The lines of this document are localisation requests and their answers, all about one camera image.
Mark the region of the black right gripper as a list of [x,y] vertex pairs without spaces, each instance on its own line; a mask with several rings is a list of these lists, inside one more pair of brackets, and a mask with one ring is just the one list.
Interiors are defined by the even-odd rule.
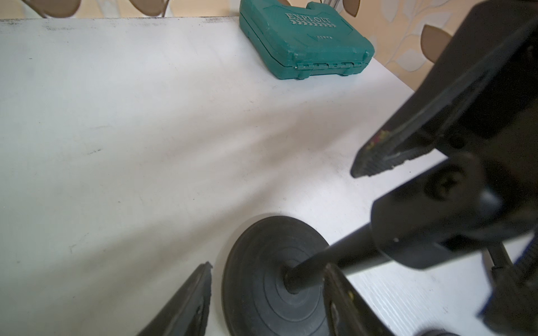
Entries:
[[373,176],[427,154],[449,128],[465,144],[425,178],[421,267],[537,231],[536,1],[475,6],[350,173]]

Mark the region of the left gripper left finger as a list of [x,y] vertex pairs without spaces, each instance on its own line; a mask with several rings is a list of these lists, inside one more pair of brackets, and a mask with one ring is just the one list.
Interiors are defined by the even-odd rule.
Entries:
[[138,333],[144,335],[204,335],[210,313],[212,265],[199,265],[167,304]]

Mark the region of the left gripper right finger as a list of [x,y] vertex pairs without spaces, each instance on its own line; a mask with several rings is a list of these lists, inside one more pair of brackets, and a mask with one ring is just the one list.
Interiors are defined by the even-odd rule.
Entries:
[[323,297],[331,335],[392,335],[355,290],[342,271],[332,263],[323,270]]

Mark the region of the black microphone stand pole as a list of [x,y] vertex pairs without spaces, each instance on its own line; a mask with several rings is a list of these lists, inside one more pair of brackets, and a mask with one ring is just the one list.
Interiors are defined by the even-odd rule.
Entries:
[[346,274],[388,261],[424,270],[485,248],[500,238],[504,173],[470,154],[446,159],[378,198],[369,224],[288,271],[287,289],[318,285],[329,263]]

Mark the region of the black round stand base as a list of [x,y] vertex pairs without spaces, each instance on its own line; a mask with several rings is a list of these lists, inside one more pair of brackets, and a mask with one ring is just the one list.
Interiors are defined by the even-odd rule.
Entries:
[[322,286],[290,293],[286,271],[326,248],[308,224],[271,216],[239,236],[224,269],[221,301],[231,335],[328,335]]

